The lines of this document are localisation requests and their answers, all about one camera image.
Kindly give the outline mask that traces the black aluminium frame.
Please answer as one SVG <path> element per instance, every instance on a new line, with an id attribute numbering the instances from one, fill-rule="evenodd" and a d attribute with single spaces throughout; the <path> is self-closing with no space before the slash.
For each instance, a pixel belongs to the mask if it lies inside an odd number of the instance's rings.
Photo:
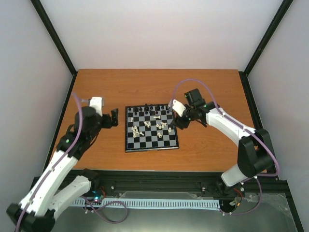
<path id="1" fill-rule="evenodd" d="M 63 46 L 61 39 L 59 38 L 45 8 L 43 7 L 41 1 L 33 0 L 32 5 L 36 12 L 38 13 L 41 21 L 43 22 L 45 28 L 50 34 L 51 39 L 56 45 L 60 55 L 65 61 L 69 71 L 72 74 L 72 81 L 69 87 L 68 93 L 71 94 L 73 86 L 76 81 L 78 71 L 76 71 L 65 47 Z M 253 125 L 256 129 L 262 130 L 263 125 L 261 122 L 260 115 L 253 97 L 252 89 L 249 84 L 248 75 L 252 71 L 256 62 L 260 58 L 263 50 L 266 48 L 268 42 L 273 36 L 275 30 L 279 26 L 283 17 L 292 5 L 291 0 L 282 1 L 280 7 L 278 8 L 275 16 L 273 17 L 271 23 L 269 24 L 263 38 L 261 39 L 259 45 L 257 46 L 253 56 L 251 57 L 247 67 L 244 71 L 239 72 L 239 77 L 242 83 L 243 91 L 246 97 L 246 101 L 249 107 L 249 111 L 253 120 Z M 269 175 L 262 177 L 262 188 L 268 192 L 281 192 L 285 193 L 287 197 L 287 203 L 292 214 L 292 219 L 299 232 L 302 232 L 303 226 L 300 221 L 294 200 L 292 198 L 287 181 L 280 180 L 277 175 L 275 175 L 275 168 L 271 167 L 269 170 Z M 159 172 L 159 171 L 99 171 L 97 176 L 97 181 L 100 180 L 120 180 L 121 184 L 127 189 L 133 192 L 141 192 L 143 190 L 168 192 L 169 190 L 180 189 L 184 191 L 185 187 L 189 187 L 193 182 L 200 184 L 201 188 L 198 193 L 202 196 L 213 196 L 223 202 L 229 198 L 229 195 L 220 195 L 218 192 L 213 192 L 209 190 L 208 187 L 214 187 L 214 184 L 219 181 L 219 172 L 206 172 L 206 173 L 194 173 L 194 172 Z"/>

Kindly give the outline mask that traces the black and grey chessboard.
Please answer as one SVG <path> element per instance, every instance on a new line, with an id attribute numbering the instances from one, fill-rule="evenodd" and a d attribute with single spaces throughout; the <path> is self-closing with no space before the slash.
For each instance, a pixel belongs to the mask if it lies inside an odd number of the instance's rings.
<path id="1" fill-rule="evenodd" d="M 175 115 L 167 104 L 145 104 L 125 108 L 125 151 L 169 150 L 180 147 Z"/>

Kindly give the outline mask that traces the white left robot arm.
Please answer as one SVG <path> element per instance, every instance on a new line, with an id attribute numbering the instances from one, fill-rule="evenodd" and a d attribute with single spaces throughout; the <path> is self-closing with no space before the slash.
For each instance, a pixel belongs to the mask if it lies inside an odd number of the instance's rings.
<path id="1" fill-rule="evenodd" d="M 118 109 L 103 114 L 98 104 L 78 106 L 74 124 L 61 137 L 51 161 L 30 192 L 20 201 L 11 203 L 6 213 L 15 224 L 15 231 L 49 232 L 56 219 L 69 205 L 85 193 L 100 190 L 98 174 L 84 169 L 63 189 L 67 174 L 96 141 L 101 129 L 118 126 Z"/>

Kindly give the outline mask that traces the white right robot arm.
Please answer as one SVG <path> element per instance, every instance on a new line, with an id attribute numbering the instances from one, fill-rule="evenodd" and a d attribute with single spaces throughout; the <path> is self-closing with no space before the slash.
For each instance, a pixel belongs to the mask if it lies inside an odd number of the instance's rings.
<path id="1" fill-rule="evenodd" d="M 176 113 L 172 124 L 183 130 L 190 122 L 198 121 L 204 127 L 212 126 L 227 136 L 238 148 L 237 163 L 221 174 L 216 181 L 219 195 L 227 195 L 231 188 L 275 165 L 269 133 L 256 130 L 227 114 L 215 102 L 205 102 L 199 90 L 186 92 L 187 104 L 172 99 L 168 107 Z"/>

